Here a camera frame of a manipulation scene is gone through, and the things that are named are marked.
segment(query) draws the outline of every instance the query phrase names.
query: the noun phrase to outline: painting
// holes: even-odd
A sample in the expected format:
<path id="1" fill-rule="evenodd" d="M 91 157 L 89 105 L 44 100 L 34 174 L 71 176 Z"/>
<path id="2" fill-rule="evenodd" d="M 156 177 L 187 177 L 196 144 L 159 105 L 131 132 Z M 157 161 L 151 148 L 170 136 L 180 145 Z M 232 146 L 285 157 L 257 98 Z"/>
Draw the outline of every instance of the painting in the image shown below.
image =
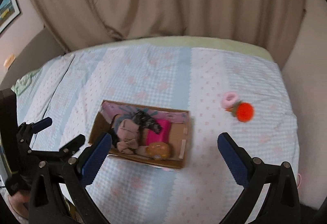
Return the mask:
<path id="1" fill-rule="evenodd" d="M 20 14 L 16 0 L 3 0 L 0 4 L 0 34 Z"/>

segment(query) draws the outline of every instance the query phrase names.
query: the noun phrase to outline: green fabric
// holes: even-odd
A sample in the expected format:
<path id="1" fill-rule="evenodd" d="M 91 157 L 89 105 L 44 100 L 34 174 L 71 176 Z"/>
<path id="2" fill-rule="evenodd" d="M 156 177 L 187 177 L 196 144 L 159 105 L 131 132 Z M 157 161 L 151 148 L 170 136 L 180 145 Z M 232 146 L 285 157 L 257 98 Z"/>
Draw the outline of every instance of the green fabric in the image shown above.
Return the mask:
<path id="1" fill-rule="evenodd" d="M 230 39 L 219 39 L 212 37 L 191 37 L 191 36 L 169 36 L 169 37 L 152 37 L 133 40 L 124 40 L 119 42 L 112 42 L 108 44 L 98 45 L 90 48 L 101 48 L 104 46 L 119 47 L 119 46 L 135 46 L 141 44 L 151 44 L 162 47 L 201 47 L 201 48 L 213 48 L 219 50 L 229 50 L 233 52 L 239 52 L 246 55 L 257 56 L 266 60 L 272 61 L 270 53 L 259 46 L 234 41 Z M 77 50 L 76 52 L 82 52 L 85 49 Z"/>
<path id="2" fill-rule="evenodd" d="M 22 94 L 22 92 L 32 83 L 32 77 L 35 76 L 41 69 L 31 71 L 24 75 L 21 79 L 16 81 L 16 84 L 11 87 L 11 90 L 16 93 L 17 96 Z"/>

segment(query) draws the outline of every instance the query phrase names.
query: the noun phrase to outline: open box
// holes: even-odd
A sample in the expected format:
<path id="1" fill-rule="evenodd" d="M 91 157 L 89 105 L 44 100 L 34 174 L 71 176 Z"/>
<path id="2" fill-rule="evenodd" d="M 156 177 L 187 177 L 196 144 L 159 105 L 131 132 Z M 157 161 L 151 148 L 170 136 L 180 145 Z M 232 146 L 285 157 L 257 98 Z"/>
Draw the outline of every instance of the open box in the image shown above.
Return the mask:
<path id="1" fill-rule="evenodd" d="M 142 109 L 149 109 L 149 110 L 156 110 L 156 111 L 164 111 L 164 112 L 171 112 L 171 113 L 183 113 L 185 114 L 185 121 L 184 123 L 173 123 L 171 125 L 170 133 L 169 133 L 169 145 L 172 150 L 171 158 L 174 160 L 154 160 L 152 158 L 147 158 L 140 155 L 126 155 L 120 153 L 117 149 L 112 148 L 109 151 L 111 158 L 117 159 L 124 159 L 129 161 L 140 162 L 152 166 L 159 166 L 159 167 L 166 167 L 166 168 L 183 168 L 185 164 L 185 160 L 187 157 L 188 152 L 188 145 L 191 139 L 190 136 L 190 114 L 189 111 L 186 110 L 174 110 L 174 109 L 165 109 L 165 108 L 158 108 L 158 107 L 150 107 L 144 105 L 135 105 L 123 102 L 116 102 L 116 101 L 103 101 L 109 104 L 118 105 L 118 106 L 131 106 L 135 107 L 139 110 Z M 116 116 L 113 118 L 109 118 L 105 113 L 103 113 L 103 108 L 101 108 L 100 112 L 98 112 L 94 124 L 92 127 L 92 131 L 89 138 L 89 143 L 92 144 L 95 140 L 101 135 L 103 132 L 108 132 L 114 122 Z M 143 132 L 140 134 L 140 143 L 139 145 L 145 145 L 147 137 L 147 129 L 144 129 Z"/>

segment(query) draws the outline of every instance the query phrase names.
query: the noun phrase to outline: blue gingham bed sheet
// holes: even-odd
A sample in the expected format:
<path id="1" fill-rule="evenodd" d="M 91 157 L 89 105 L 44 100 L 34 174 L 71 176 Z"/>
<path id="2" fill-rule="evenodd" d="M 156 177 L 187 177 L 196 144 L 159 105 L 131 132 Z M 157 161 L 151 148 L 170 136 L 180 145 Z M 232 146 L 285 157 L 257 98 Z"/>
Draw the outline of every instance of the blue gingham bed sheet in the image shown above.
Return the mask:
<path id="1" fill-rule="evenodd" d="M 44 92 L 49 74 L 55 80 Z M 251 122 L 221 109 L 230 90 L 254 105 Z M 287 160 L 297 173 L 296 117 L 273 62 L 213 49 L 103 45 L 48 62 L 18 97 L 18 120 L 51 117 L 32 148 L 56 151 L 80 133 L 88 142 L 105 99 L 190 110 L 194 120 L 190 161 L 180 171 L 105 160 L 87 190 L 111 223 L 218 223 L 241 192 L 216 147 L 223 131 L 250 155 L 278 165 Z"/>

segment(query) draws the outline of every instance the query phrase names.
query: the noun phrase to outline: cardboard box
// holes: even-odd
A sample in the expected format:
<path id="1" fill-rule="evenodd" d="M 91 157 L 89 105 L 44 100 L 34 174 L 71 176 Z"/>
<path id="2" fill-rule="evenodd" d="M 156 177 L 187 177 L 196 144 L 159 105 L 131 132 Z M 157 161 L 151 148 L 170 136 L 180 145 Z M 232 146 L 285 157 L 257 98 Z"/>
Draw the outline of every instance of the cardboard box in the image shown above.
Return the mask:
<path id="1" fill-rule="evenodd" d="M 174 109 L 165 109 L 165 108 L 158 108 L 158 107 L 150 107 L 145 105 L 135 105 L 135 104 L 128 104 L 123 102 L 116 102 L 116 101 L 107 101 L 109 103 L 115 103 L 117 105 L 130 105 L 138 108 L 147 108 L 151 110 L 159 110 L 159 111 L 168 111 L 168 112 L 183 112 L 187 114 L 187 122 L 186 123 L 172 123 L 171 130 L 169 133 L 169 145 L 172 148 L 172 158 L 174 160 L 154 160 L 152 158 L 147 158 L 144 156 L 139 155 L 125 155 L 120 153 L 117 149 L 112 148 L 109 152 L 111 158 L 116 159 L 124 159 L 128 161 L 135 161 L 144 163 L 151 166 L 158 166 L 158 167 L 166 167 L 166 168 L 175 168 L 180 169 L 183 168 L 186 162 L 190 139 L 191 139 L 191 129 L 190 129 L 190 113 L 187 110 L 174 110 Z M 99 112 L 94 120 L 94 124 L 92 127 L 92 131 L 89 138 L 89 143 L 92 144 L 103 132 L 108 132 L 114 119 L 111 123 L 108 123 L 103 115 Z M 140 146 L 145 145 L 146 136 L 147 136 L 147 129 L 143 130 L 143 133 L 140 134 Z"/>

